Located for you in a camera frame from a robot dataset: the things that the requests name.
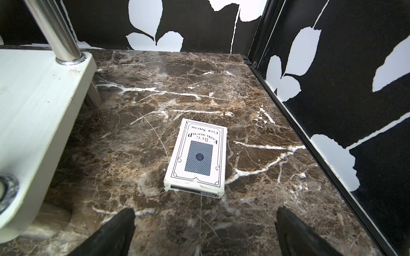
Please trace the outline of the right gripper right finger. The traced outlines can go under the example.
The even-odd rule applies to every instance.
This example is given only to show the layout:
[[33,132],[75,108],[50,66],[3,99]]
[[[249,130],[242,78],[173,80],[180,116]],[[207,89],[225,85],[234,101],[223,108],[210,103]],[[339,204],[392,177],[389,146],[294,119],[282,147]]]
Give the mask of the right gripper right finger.
[[275,228],[283,256],[341,255],[290,209],[278,208]]

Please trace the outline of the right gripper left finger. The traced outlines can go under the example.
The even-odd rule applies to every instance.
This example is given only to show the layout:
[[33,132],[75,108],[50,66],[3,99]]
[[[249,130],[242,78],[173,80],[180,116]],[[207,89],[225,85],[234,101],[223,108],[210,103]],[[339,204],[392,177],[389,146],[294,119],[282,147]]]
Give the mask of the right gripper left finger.
[[135,217],[135,211],[132,208],[121,210],[74,249],[70,255],[127,256],[136,229]]

